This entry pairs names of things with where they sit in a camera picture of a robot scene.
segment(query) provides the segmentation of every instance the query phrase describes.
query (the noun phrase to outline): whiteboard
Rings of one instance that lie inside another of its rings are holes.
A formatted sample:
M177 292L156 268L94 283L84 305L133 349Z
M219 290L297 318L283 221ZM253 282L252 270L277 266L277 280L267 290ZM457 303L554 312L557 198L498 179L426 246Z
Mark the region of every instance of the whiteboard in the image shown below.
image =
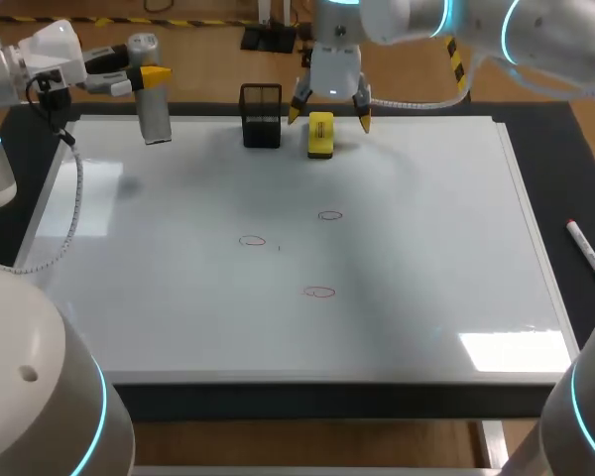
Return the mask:
M507 130L489 117L336 118L306 157L240 119L83 116L82 216L33 277L113 383L553 383L576 350ZM70 222L65 148L19 262Z

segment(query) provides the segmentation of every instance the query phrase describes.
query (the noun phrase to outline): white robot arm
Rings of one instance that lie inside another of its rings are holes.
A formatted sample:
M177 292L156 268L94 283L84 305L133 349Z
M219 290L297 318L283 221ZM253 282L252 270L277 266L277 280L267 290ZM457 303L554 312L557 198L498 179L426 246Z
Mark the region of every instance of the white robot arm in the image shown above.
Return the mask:
M128 45L83 53L70 22L60 20L17 46L3 48L0 43L0 108L20 104L22 93L31 104L30 90L35 89L42 111L38 106L32 107L48 119L54 108L69 105L68 89L72 86L111 96L135 92L146 143L165 142L171 139L172 131L165 90L160 84L172 72L157 67L159 63L159 45L154 35L134 35ZM54 130L51 119L49 125L51 132L69 137L60 128ZM0 141L0 207L16 192L16 182Z

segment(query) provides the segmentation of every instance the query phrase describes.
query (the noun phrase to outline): black mesh cup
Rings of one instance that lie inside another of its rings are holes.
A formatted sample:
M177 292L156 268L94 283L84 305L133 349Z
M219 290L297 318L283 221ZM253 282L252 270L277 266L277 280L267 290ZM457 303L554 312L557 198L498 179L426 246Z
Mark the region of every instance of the black mesh cup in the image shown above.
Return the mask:
M245 147L278 149L281 137L282 86L243 84L240 87L239 105Z

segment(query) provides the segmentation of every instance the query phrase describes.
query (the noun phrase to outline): yellow black hazard tape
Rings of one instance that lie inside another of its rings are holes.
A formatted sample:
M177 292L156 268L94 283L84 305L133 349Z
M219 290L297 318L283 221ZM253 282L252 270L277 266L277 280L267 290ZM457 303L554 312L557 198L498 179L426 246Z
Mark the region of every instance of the yellow black hazard tape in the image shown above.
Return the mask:
M96 27L104 27L113 23L135 23L143 25L159 25L162 27L247 27L257 25L252 21L224 20L157 20L152 18L119 18L119 17L12 17L0 15L0 23L52 23L57 20L69 20L71 23L91 23Z
M456 82L458 83L458 92L462 92L467 84L467 76L465 75L465 67L463 66L463 60L460 57L458 48L456 46L456 40L453 37L445 37L445 44L447 45L447 52L452 62L452 70L456 76ZM472 96L468 92L463 102L472 102Z

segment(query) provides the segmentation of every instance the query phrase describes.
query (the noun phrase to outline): black mat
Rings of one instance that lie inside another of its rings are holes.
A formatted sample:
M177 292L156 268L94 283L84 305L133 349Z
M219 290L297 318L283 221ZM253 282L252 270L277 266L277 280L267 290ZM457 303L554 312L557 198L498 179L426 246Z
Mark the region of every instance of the black mat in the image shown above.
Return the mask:
M353 113L352 108L346 106L318 105L317 110L330 110L337 115ZM233 105L173 104L171 113L222 116L238 115L238 110ZM81 114L134 114L134 105L79 104L73 107L69 119L77 119ZM507 124L548 257L573 330L583 346L595 326L595 279L568 236L565 224L569 218L575 219L595 248L595 161L570 107L565 103L469 104L429 113L377 108L374 115L484 115ZM0 261L12 264L58 140L26 107L11 110L3 124L1 137L19 188L16 199L0 209ZM550 391L547 386L495 386L493 389L470 386L469 394L461 391L458 403L450 393L456 389L444 386L311 387L300 386L299 392L294 388L290 397L285 395L287 386L168 386L161 389L133 386L119 387L118 390L133 419L143 420L193 417L537 417ZM158 405L154 405L157 397L154 391L159 392ZM501 391L504 398L492 407L485 404L499 398ZM446 402L452 401L441 415L436 411L441 398L429 397L434 394L443 396ZM234 408L236 401L251 405Z

